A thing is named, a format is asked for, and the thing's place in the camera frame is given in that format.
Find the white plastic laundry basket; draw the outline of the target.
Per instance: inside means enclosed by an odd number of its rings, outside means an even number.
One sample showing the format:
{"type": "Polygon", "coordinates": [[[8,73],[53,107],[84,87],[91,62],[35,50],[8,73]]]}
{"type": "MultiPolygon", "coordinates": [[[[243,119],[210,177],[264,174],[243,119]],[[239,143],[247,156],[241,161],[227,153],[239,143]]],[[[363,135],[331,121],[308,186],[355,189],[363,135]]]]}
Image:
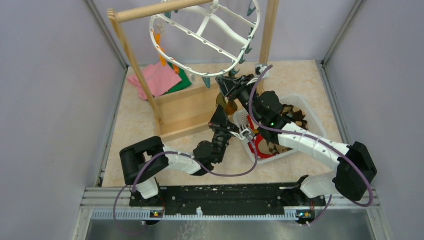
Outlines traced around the white plastic laundry basket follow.
{"type": "MultiPolygon", "coordinates": [[[[300,94],[290,94],[285,96],[280,96],[279,100],[282,104],[294,105],[299,107],[305,113],[305,120],[308,121],[308,129],[311,133],[319,135],[323,138],[327,138],[327,132],[322,124],[322,121],[318,118],[314,112],[312,106],[307,102],[307,100],[300,94]]],[[[248,121],[248,112],[245,109],[239,110],[233,114],[234,123],[238,126],[250,126],[248,121]]],[[[289,150],[288,152],[277,154],[270,157],[258,157],[258,165],[266,164],[278,159],[286,158],[292,154],[297,153],[297,150],[289,150]]]]}

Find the olive striped sock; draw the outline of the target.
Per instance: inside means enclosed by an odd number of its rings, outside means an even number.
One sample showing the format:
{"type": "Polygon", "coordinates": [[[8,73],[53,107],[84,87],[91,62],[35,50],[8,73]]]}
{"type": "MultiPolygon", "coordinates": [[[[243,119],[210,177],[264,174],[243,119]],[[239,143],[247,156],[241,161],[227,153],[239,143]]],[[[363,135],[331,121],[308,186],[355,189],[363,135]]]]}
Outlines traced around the olive striped sock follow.
{"type": "Polygon", "coordinates": [[[232,116],[238,111],[238,105],[236,102],[234,100],[227,100],[221,92],[217,95],[215,102],[217,107],[223,107],[228,116],[232,116]]]}

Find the wooden hanger rack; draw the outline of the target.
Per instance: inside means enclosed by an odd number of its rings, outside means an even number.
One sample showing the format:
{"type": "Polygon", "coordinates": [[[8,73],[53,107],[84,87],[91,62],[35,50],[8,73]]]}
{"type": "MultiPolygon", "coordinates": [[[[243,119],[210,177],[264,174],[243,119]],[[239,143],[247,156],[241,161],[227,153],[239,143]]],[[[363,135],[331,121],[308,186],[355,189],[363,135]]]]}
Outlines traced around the wooden hanger rack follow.
{"type": "Polygon", "coordinates": [[[249,8],[249,13],[256,15],[254,21],[244,18],[242,15],[231,11],[228,7],[220,4],[217,0],[163,0],[160,3],[138,7],[117,12],[113,8],[108,9],[107,17],[123,47],[131,67],[137,77],[141,88],[144,90],[147,101],[150,104],[157,133],[166,139],[174,140],[188,135],[202,132],[206,129],[209,118],[215,112],[215,98],[218,94],[218,85],[211,83],[212,78],[221,77],[230,73],[236,66],[242,63],[244,55],[247,54],[250,43],[259,29],[262,11],[258,1],[253,1],[253,6],[249,8]],[[170,12],[195,13],[203,17],[197,30],[191,30],[169,17],[170,12]],[[139,66],[139,62],[132,49],[123,28],[123,23],[150,18],[149,36],[155,51],[161,57],[162,65],[173,65],[175,72],[189,72],[203,79],[205,86],[193,89],[184,89],[165,96],[154,97],[146,82],[146,77],[139,66]],[[174,57],[163,51],[155,35],[159,29],[155,27],[155,22],[161,20],[186,36],[197,40],[203,46],[212,49],[215,53],[225,56],[230,60],[230,65],[217,72],[199,72],[193,68],[182,64],[174,57]],[[223,34],[240,45],[237,55],[233,55],[227,50],[206,39],[203,34],[209,23],[215,24],[223,34]]]}

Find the red white striped sock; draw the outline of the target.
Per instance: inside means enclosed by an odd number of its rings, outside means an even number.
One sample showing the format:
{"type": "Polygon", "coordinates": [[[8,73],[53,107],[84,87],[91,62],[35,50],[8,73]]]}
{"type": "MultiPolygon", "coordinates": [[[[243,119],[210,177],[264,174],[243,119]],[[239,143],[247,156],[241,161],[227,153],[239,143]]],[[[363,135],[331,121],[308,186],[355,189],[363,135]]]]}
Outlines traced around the red white striped sock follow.
{"type": "Polygon", "coordinates": [[[270,151],[267,141],[256,129],[256,126],[253,123],[252,118],[248,115],[246,119],[248,120],[248,126],[252,129],[252,132],[254,133],[253,143],[258,151],[259,158],[268,159],[275,156],[275,154],[273,154],[270,151]]]}

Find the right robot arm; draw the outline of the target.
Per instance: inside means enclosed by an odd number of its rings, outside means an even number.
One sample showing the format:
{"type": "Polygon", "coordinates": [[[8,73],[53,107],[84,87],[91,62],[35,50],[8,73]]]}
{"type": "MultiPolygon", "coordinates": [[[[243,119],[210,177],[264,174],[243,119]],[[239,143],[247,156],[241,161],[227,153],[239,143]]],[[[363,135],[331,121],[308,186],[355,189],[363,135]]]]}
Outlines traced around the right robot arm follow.
{"type": "Polygon", "coordinates": [[[331,170],[300,181],[299,189],[293,192],[297,205],[307,206],[315,197],[333,194],[360,205],[366,194],[373,195],[371,182],[377,169],[364,144],[339,143],[303,129],[291,117],[282,115],[284,105],[274,91],[257,93],[254,79],[251,74],[215,80],[226,98],[243,105],[265,140],[308,155],[331,170]]]}

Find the white oval clip hanger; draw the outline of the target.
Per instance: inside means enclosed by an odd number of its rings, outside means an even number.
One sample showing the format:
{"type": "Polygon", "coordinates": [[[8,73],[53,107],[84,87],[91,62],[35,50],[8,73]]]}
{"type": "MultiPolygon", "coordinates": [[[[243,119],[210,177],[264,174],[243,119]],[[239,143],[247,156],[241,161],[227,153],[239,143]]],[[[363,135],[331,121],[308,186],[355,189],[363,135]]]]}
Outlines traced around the white oval clip hanger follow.
{"type": "Polygon", "coordinates": [[[233,72],[245,62],[251,42],[261,22],[261,8],[256,0],[202,3],[153,15],[149,21],[150,38],[163,63],[201,77],[207,88],[211,79],[233,72]],[[224,61],[217,70],[194,68],[184,59],[206,55],[212,61],[224,61]]]}

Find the pink cloth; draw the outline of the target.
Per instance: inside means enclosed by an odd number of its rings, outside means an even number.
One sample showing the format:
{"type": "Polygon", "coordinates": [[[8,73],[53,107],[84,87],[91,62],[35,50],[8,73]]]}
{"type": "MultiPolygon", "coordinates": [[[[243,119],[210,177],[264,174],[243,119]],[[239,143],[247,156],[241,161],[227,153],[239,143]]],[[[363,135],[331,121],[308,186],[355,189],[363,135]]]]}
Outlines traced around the pink cloth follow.
{"type": "Polygon", "coordinates": [[[160,62],[150,64],[141,71],[154,97],[164,95],[182,81],[181,77],[169,65],[163,66],[160,62]]]}

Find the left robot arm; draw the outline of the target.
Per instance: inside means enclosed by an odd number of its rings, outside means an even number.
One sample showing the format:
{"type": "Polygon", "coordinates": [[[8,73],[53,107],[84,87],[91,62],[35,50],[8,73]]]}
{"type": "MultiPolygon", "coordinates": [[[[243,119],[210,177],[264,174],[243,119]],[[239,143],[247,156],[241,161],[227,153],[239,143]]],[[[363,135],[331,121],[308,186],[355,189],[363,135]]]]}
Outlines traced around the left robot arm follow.
{"type": "Polygon", "coordinates": [[[162,138],[153,136],[122,149],[119,153],[125,184],[130,192],[141,194],[149,207],[160,202],[159,184],[155,176],[163,170],[177,170],[190,176],[212,173],[225,156],[230,139],[239,133],[223,107],[216,108],[208,127],[213,131],[211,141],[201,141],[192,153],[164,145],[162,138]]]}

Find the green cloth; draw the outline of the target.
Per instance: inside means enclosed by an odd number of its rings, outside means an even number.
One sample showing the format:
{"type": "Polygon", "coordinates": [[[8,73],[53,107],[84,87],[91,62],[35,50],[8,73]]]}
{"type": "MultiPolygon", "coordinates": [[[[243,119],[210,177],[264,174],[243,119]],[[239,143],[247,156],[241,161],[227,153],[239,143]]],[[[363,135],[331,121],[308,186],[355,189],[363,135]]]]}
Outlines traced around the green cloth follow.
{"type": "MultiPolygon", "coordinates": [[[[170,62],[168,63],[168,65],[170,66],[170,67],[172,67],[172,68],[174,68],[174,67],[176,67],[176,66],[174,66],[173,64],[171,64],[170,62]]],[[[181,81],[178,83],[178,84],[176,84],[175,86],[173,86],[172,88],[170,88],[165,94],[167,95],[167,94],[171,94],[171,93],[175,93],[175,92],[178,92],[178,91],[181,91],[181,90],[185,90],[185,89],[187,89],[188,87],[190,87],[190,86],[192,86],[193,85],[193,83],[191,82],[191,80],[189,79],[189,77],[188,77],[188,75],[186,74],[186,72],[182,69],[182,68],[180,68],[180,67],[177,67],[178,68],[178,70],[179,70],[179,73],[178,73],[178,75],[179,75],[179,77],[181,78],[181,81]]]]}

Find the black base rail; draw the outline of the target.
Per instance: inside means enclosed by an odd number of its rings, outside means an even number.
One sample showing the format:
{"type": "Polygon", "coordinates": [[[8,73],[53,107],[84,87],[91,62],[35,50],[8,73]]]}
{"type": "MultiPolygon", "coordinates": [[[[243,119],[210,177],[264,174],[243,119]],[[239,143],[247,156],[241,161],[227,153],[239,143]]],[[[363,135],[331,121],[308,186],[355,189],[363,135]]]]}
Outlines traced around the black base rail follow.
{"type": "Polygon", "coordinates": [[[164,215],[194,215],[199,210],[206,217],[262,217],[285,215],[288,207],[301,207],[297,223],[316,218],[316,207],[324,207],[324,196],[307,197],[297,182],[193,185],[160,187],[159,194],[140,198],[141,207],[158,207],[164,215]]]}

